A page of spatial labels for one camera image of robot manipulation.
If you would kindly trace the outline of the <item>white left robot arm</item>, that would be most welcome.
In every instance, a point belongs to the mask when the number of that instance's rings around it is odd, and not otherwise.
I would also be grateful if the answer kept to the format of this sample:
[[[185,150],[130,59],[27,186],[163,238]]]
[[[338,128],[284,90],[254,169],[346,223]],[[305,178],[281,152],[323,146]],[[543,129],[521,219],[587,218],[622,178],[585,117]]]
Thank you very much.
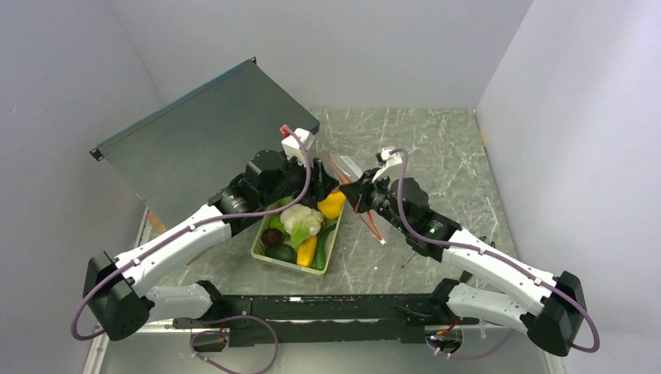
[[[115,257],[101,252],[87,264],[83,305],[101,326],[99,334],[123,340],[145,323],[188,317],[205,327],[224,316],[221,294],[209,281],[164,287],[158,282],[178,265],[249,228],[262,217],[281,212],[284,198],[320,202],[339,185],[318,158],[262,150],[243,173],[212,196],[191,217],[144,245]]]

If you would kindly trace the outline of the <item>yellow corn cob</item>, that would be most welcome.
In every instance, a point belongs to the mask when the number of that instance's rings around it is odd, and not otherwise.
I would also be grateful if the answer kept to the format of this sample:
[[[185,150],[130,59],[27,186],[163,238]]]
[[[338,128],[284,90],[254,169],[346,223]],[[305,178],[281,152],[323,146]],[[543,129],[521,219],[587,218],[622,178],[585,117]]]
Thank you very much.
[[[311,267],[315,256],[317,246],[317,236],[313,235],[305,239],[297,248],[296,264],[304,267]]]

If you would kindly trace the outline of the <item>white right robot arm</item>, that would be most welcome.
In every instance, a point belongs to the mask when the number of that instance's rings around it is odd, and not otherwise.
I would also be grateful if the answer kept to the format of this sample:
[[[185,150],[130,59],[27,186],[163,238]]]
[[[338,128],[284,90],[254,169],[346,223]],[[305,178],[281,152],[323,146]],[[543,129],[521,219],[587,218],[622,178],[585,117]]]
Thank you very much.
[[[427,193],[413,178],[374,181],[372,175],[367,171],[339,188],[356,213],[373,211],[398,229],[418,254],[456,266],[496,288],[487,291],[459,280],[442,280],[429,300],[434,320],[449,323],[458,317],[506,326],[560,357],[572,349],[599,349],[599,332],[574,274],[539,270],[495,249],[432,210]]]

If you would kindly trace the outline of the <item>clear zip bag orange zipper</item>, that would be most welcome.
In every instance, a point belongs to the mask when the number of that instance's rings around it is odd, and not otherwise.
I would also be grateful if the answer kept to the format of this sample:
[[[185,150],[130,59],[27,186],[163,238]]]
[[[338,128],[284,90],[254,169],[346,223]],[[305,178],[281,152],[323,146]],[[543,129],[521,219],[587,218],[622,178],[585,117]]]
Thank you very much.
[[[386,245],[387,236],[386,227],[384,226],[386,222],[372,210],[365,210],[359,207],[359,193],[365,187],[362,181],[362,164],[350,156],[340,155],[339,153],[329,153],[327,160],[330,163],[331,170],[335,174],[335,178],[340,183],[340,190],[345,195],[352,212],[359,216],[362,223],[381,245]]]

